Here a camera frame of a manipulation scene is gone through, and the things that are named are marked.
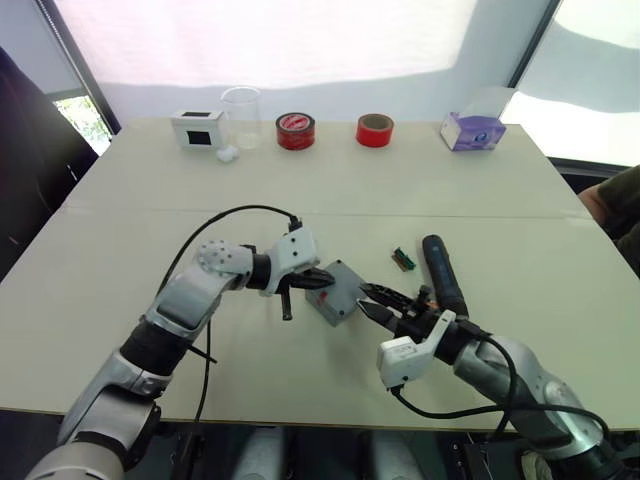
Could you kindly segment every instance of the white table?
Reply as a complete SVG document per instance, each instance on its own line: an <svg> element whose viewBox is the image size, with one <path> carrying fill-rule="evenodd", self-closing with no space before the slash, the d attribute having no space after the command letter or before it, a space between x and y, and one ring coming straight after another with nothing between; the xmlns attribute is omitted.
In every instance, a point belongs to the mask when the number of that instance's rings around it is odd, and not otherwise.
<svg viewBox="0 0 640 480"><path fill-rule="evenodd" d="M399 123L391 144L358 144L355 125L319 122L316 144L287 151L275 126L231 164L181 149L168 119L136 120L114 139L67 205L225 210L268 203L299 214L590 218L520 126L493 152L450 152L436 123Z"/></svg>
<svg viewBox="0 0 640 480"><path fill-rule="evenodd" d="M212 188L212 198L219 198L217 191ZM0 407L66 411L147 308L184 238L209 215L59 211L0 288ZM277 215L243 213L203 238L264 249L285 223ZM420 239L440 234L475 322L524 340L613 428L638 427L640 282L593 221L309 214L305 224L327 261L341 258L365 279L408 294L423 282L422 271L401 272L390 250L400 245L418 260ZM385 392L376 371L377 345L390 338L384 329L360 313L334 328L301 292L293 293L292 303L294 320L283 322L277 297L225 295L213 319L213 353L220 364L212 369L204 419L495 426L491 415L438 422L412 414ZM159 400L165 418L193 416L202 368L201 359L187 354ZM488 403L439 362L409 385L406 396L433 411Z"/></svg>

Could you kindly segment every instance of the black handle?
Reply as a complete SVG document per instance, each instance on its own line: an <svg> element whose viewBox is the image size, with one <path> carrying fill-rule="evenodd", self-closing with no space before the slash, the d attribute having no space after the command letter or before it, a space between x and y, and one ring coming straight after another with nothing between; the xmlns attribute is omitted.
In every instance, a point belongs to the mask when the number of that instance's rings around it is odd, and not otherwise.
<svg viewBox="0 0 640 480"><path fill-rule="evenodd" d="M469 316L467 304L462 296L456 276L449 262L449 253L438 235L427 235L422 240L422 253L427 261L436 301L442 309L448 309L457 315Z"/></svg>

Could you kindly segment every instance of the tape roll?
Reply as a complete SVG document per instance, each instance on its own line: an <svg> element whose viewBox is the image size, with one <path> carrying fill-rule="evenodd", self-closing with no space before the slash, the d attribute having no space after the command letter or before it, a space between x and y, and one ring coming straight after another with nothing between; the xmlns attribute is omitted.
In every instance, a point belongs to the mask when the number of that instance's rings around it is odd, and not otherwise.
<svg viewBox="0 0 640 480"><path fill-rule="evenodd" d="M278 145L287 150L302 150L315 141L316 121L306 113L291 112L276 120Z"/></svg>
<svg viewBox="0 0 640 480"><path fill-rule="evenodd" d="M356 140L367 147L384 147L391 140L393 120L380 113L368 113L358 119Z"/></svg>

